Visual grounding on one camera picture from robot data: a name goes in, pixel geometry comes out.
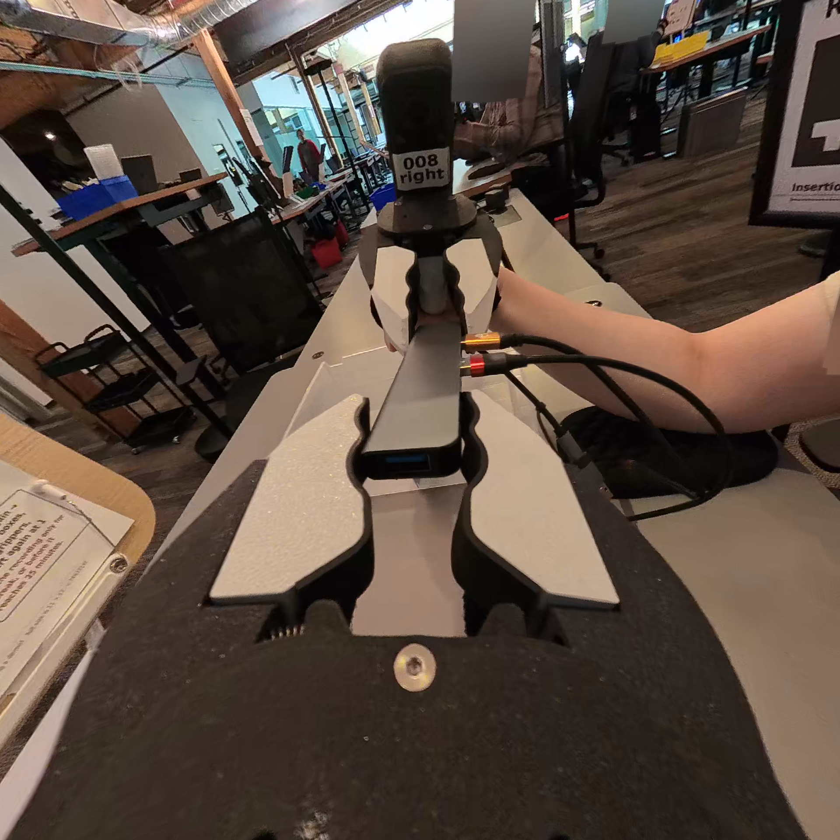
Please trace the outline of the grey cabinet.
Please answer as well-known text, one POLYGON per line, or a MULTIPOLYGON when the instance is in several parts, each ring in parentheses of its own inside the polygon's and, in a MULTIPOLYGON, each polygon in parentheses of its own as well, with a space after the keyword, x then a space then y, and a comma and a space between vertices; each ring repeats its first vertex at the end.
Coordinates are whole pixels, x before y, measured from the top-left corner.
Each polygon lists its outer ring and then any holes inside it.
POLYGON ((685 105, 679 116, 675 156, 696 159, 734 147, 747 97, 745 89, 738 89, 685 105))

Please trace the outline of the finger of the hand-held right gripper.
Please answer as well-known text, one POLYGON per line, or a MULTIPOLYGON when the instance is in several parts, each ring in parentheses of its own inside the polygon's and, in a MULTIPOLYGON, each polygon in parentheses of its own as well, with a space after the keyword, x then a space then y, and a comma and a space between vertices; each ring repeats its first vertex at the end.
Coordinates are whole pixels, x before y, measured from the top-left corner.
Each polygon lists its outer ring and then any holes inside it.
POLYGON ((386 345, 399 354, 407 352, 417 327, 417 294, 410 285, 416 262, 415 253, 400 246, 376 252, 371 304, 386 345))
POLYGON ((496 297, 496 271, 484 244, 447 248, 446 277, 462 336, 486 332, 496 297))

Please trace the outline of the clear acrylic stand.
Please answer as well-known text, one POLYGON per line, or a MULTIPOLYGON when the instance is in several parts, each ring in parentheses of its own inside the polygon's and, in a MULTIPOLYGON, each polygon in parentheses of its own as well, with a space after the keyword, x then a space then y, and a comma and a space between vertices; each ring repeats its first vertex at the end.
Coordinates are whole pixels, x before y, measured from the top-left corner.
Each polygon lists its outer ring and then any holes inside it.
MULTIPOLYGON (((345 356, 336 364, 321 362, 292 415, 283 438, 294 434, 300 427, 353 394, 369 400, 371 421, 374 422, 401 361, 402 357, 398 353, 392 353, 381 346, 345 356)), ((370 497, 380 497, 416 490, 457 487, 465 483, 464 477, 458 472, 441 478, 369 479, 364 483, 364 488, 370 497)))

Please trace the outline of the blue storage bin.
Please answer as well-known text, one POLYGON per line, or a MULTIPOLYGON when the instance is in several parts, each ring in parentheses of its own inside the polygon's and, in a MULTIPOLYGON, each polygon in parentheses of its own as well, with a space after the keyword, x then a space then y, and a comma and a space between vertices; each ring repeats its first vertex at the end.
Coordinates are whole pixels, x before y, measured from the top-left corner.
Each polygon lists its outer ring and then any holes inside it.
POLYGON ((81 221, 136 197, 139 194, 131 180, 126 175, 117 175, 69 192, 58 197, 56 202, 64 215, 73 221, 81 221))

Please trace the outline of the person's right hand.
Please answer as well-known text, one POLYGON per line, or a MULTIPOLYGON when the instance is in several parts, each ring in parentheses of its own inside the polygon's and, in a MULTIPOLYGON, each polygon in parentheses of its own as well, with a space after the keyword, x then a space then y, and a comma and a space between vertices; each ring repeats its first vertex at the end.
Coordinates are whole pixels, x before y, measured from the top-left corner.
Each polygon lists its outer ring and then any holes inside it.
POLYGON ((540 334, 546 301, 552 303, 552 292, 520 277, 501 265, 497 278, 499 297, 490 319, 490 326, 500 333, 540 334))

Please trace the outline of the wooden desk with dark frame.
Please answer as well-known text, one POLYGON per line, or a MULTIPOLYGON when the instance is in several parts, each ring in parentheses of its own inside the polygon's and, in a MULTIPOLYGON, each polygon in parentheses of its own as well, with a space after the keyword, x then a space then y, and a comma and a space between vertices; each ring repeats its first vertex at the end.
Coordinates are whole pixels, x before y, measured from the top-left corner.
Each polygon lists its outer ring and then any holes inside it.
POLYGON ((211 205, 223 192, 226 172, 132 197, 47 234, 64 252, 121 236, 135 228, 158 228, 211 205))

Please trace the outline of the instruction sheet on stand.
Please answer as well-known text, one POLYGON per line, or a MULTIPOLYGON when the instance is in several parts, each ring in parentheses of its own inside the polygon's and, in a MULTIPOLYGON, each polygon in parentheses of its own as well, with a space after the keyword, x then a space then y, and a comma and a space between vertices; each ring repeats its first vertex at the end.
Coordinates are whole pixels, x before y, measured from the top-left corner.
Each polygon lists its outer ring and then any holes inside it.
POLYGON ((38 657, 2 696, 1 744, 8 752, 20 740, 45 696, 81 645, 154 535, 155 513, 145 492, 110 469, 2 415, 1 464, 7 463, 38 479, 131 518, 133 525, 98 578, 74 602, 65 621, 38 651, 38 657))

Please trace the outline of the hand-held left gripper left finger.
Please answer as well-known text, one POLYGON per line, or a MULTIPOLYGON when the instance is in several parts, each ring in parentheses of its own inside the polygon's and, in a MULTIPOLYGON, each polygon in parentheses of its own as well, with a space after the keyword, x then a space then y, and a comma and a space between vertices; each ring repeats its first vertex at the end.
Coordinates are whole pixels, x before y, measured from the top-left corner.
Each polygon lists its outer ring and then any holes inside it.
POLYGON ((352 394, 268 457, 208 593, 216 606, 355 607, 372 582, 371 499, 355 473, 370 403, 352 394))

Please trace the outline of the person's right forearm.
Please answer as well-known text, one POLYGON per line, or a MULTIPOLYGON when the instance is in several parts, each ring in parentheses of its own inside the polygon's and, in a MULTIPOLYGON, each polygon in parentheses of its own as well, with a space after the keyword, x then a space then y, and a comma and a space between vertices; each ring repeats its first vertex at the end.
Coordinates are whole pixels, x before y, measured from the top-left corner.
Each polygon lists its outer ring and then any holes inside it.
POLYGON ((659 373, 731 433, 838 414, 838 273, 740 320, 690 333, 547 293, 549 336, 659 373))

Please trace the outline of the wooden post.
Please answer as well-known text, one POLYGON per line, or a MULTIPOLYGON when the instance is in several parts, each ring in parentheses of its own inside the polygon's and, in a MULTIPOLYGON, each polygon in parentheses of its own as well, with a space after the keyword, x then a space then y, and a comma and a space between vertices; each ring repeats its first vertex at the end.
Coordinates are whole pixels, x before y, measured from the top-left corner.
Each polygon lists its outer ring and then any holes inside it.
POLYGON ((256 124, 245 108, 245 105, 238 94, 231 76, 215 46, 214 40, 207 29, 201 30, 193 39, 192 43, 197 49, 204 66, 213 81, 223 103, 240 132, 246 149, 251 156, 263 167, 270 168, 271 162, 266 153, 265 146, 256 128, 256 124))

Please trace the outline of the dark grey usb hub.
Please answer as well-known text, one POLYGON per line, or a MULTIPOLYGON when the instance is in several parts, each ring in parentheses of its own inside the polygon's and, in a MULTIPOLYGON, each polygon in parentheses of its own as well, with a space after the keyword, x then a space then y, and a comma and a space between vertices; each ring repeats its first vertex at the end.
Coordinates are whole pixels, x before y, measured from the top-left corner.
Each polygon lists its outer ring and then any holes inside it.
POLYGON ((461 331, 420 327, 359 456, 370 480, 443 478, 459 471, 461 331))

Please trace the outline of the yellow tray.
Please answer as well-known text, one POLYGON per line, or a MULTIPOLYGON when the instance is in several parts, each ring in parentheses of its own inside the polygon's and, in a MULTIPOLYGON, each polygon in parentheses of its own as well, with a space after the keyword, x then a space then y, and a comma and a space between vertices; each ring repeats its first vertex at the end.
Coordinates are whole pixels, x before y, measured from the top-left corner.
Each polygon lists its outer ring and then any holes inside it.
POLYGON ((684 37, 674 43, 663 43, 656 48, 651 70, 674 65, 680 60, 700 53, 707 46, 710 33, 707 30, 684 37))

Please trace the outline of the black office chair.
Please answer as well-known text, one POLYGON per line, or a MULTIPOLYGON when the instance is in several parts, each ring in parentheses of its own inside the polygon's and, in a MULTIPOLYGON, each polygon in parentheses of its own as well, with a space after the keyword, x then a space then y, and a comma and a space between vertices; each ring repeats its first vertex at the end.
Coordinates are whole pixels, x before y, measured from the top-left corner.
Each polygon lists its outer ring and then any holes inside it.
POLYGON ((602 170, 605 142, 629 129, 630 111, 638 101, 643 71, 653 64, 664 34, 665 21, 661 19, 650 34, 627 43, 606 44, 601 31, 586 44, 570 121, 573 225, 577 211, 602 203, 606 195, 602 170))

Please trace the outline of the framed black white poster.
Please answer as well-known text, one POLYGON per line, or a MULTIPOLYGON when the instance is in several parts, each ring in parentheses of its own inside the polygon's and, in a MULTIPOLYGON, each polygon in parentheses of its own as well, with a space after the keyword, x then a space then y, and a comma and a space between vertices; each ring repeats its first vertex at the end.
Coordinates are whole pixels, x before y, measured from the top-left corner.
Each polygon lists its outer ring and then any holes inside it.
POLYGON ((749 222, 838 228, 839 2, 784 1, 749 222))

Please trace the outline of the black rolling cart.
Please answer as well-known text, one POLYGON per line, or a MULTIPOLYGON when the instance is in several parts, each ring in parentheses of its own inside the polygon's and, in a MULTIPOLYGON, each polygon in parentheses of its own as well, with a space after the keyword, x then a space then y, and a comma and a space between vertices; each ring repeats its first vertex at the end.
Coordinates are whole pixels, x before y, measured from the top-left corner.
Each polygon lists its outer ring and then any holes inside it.
POLYGON ((72 346, 48 344, 35 352, 33 362, 134 455, 178 445, 196 423, 193 409, 109 324, 72 346))

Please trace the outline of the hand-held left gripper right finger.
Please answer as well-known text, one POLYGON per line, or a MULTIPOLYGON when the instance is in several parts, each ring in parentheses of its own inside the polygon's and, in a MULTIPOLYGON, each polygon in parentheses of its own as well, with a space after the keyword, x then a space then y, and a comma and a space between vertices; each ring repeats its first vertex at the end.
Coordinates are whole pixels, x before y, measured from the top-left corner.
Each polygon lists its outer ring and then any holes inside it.
POLYGON ((481 391, 460 397, 465 489, 451 569, 482 610, 613 611, 618 593, 564 462, 529 425, 481 391))

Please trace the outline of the black round mat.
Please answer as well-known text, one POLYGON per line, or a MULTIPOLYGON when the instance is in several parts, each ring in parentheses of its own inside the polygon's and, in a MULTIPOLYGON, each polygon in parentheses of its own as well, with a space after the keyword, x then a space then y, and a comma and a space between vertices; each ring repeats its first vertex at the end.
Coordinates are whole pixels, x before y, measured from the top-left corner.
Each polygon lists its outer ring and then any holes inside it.
POLYGON ((713 434, 662 430, 679 461, 639 422, 589 406, 564 420, 575 443, 598 468, 614 498, 700 494, 724 477, 727 462, 713 434))

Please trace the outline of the black mesh chair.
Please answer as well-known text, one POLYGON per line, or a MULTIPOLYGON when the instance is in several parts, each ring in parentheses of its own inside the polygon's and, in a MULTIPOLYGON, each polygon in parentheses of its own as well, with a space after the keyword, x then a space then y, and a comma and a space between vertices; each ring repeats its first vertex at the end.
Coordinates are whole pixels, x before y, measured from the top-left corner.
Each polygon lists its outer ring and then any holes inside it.
POLYGON ((161 249, 161 257, 239 375, 304 346, 323 308, 264 211, 161 249))

